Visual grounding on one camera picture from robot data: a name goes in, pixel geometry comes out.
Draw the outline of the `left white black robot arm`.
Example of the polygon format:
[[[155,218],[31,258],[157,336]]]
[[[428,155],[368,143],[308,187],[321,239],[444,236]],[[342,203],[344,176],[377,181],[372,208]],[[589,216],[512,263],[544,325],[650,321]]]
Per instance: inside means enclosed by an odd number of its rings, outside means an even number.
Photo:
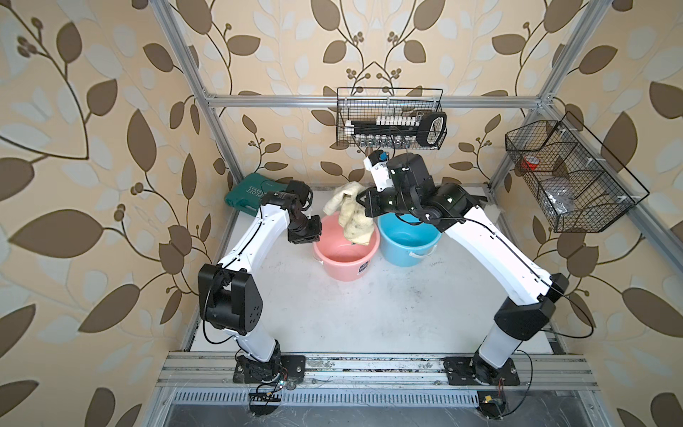
[[[259,367],[277,368],[280,350],[277,340],[259,325],[263,299],[254,272],[282,234],[294,245],[320,240],[320,217],[305,213],[312,200],[311,188],[302,181],[290,181],[285,190],[265,193],[237,245],[218,263],[205,264],[197,276],[203,325],[225,332]]]

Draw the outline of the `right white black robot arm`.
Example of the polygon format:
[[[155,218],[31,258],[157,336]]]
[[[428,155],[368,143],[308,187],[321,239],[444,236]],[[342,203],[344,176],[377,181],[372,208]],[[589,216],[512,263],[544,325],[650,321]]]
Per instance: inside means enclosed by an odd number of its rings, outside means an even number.
[[[515,247],[461,185],[436,185],[421,156],[405,153],[391,158],[384,151],[374,151],[364,166],[375,183],[357,197],[366,216],[394,213],[430,224],[468,250],[507,293],[494,315],[494,325],[471,360],[480,381],[489,380],[521,343],[549,324],[567,290],[567,278],[550,274]]]

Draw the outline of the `blue plastic bucket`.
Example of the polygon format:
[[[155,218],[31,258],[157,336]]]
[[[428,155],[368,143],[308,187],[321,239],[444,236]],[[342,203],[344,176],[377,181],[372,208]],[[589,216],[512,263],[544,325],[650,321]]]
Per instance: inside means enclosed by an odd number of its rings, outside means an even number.
[[[386,213],[378,218],[380,251],[384,259],[398,267],[413,267],[433,254],[441,233],[409,213]]]

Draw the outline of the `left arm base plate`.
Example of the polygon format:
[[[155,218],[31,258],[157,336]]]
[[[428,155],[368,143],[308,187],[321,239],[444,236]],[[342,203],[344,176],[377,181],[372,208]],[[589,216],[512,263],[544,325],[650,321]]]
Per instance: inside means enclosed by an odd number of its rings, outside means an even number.
[[[239,355],[232,381],[235,384],[270,384],[280,381],[286,385],[300,384],[305,372],[306,357],[303,355],[274,355],[269,362]]]

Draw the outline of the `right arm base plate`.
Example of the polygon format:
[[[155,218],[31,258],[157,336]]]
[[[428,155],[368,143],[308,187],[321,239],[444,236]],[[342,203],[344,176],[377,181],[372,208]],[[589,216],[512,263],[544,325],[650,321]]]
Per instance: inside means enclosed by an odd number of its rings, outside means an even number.
[[[493,368],[478,355],[451,356],[443,359],[448,384],[453,386],[519,386],[521,381],[512,359]]]

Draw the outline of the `yellow cloth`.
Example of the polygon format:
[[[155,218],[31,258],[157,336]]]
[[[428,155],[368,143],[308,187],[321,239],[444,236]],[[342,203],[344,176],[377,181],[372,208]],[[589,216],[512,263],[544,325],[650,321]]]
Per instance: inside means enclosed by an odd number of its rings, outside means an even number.
[[[375,222],[366,216],[364,206],[357,202],[357,196],[366,188],[350,181],[337,188],[323,208],[326,215],[338,213],[338,224],[343,228],[343,236],[352,244],[368,246],[375,232]]]

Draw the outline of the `pink plastic bucket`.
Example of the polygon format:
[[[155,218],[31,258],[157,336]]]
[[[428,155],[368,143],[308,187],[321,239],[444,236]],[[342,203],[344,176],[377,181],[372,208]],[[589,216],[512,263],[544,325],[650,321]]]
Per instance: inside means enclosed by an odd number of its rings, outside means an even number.
[[[338,223],[339,213],[327,215],[321,220],[322,234],[313,243],[315,258],[332,279],[350,282],[360,279],[369,268],[380,247],[380,234],[374,227],[369,244],[354,244],[343,236]]]

